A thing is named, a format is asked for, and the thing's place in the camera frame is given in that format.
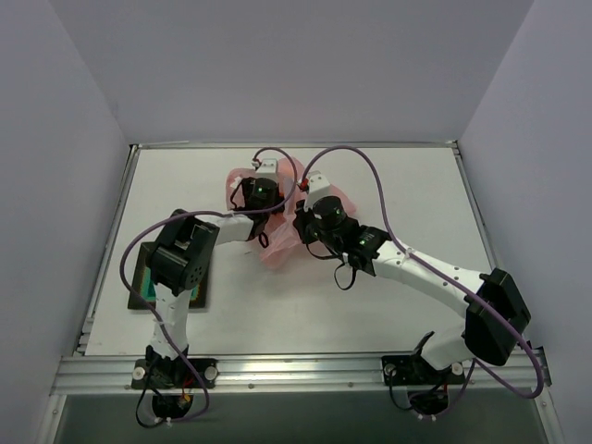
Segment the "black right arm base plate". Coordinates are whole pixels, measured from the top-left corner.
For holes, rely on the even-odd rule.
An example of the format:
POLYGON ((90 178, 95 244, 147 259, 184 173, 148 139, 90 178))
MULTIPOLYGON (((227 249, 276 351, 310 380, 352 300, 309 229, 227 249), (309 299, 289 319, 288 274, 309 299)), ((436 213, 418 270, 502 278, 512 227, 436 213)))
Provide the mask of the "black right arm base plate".
POLYGON ((451 366, 435 370, 416 354, 384 355, 381 363, 384 382, 393 387, 435 386, 440 383, 460 385, 465 381, 463 369, 458 375, 452 373, 451 366))

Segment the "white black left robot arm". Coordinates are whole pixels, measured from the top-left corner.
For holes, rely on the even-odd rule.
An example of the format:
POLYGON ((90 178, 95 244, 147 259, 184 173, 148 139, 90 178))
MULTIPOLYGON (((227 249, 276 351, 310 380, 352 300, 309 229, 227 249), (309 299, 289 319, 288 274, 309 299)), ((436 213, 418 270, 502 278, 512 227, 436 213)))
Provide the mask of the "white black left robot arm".
POLYGON ((229 216, 188 216, 167 223, 149 252, 146 264, 156 292, 155 310, 159 315, 146 350, 146 360, 176 362, 188 351, 187 319, 191 293, 208 274, 214 248, 233 241, 257 240, 269 245, 265 225, 269 208, 281 212, 283 194, 279 178, 255 175, 240 181, 244 205, 229 216))

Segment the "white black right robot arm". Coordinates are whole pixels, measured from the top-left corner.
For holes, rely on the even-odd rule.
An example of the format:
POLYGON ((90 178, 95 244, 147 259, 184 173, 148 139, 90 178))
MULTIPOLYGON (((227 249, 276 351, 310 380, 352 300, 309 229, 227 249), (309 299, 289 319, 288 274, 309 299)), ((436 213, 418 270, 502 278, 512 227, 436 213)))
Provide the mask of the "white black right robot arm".
POLYGON ((322 243, 354 275, 397 281, 450 308, 462 324, 428 332, 413 351, 416 361, 434 372, 478 359, 507 363, 531 315, 512 276, 495 268, 489 273, 460 268, 398 247, 380 228, 360 224, 344 210, 340 198, 327 196, 312 206, 299 201, 293 222, 302 243, 322 243))

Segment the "pink plastic bag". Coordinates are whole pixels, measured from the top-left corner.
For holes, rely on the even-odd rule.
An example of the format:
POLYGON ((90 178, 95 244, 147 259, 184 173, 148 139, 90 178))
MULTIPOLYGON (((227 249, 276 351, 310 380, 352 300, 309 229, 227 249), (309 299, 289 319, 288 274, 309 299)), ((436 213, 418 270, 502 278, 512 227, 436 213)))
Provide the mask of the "pink plastic bag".
MULTIPOLYGON (((239 188, 242 179, 252 177, 252 168, 232 169, 226 178, 226 205, 228 210, 238 208, 244 204, 244 199, 235 196, 230 199, 231 194, 239 188)), ((290 161, 287 158, 280 158, 277 161, 277 177, 279 179, 280 197, 284 198, 292 186, 294 178, 290 161)), ((293 227, 295 218, 296 203, 304 200, 305 194, 296 189, 281 215, 272 216, 265 232, 269 238, 269 246, 260 252, 260 260, 270 269, 279 268, 289 257, 296 253, 302 242, 293 227)))

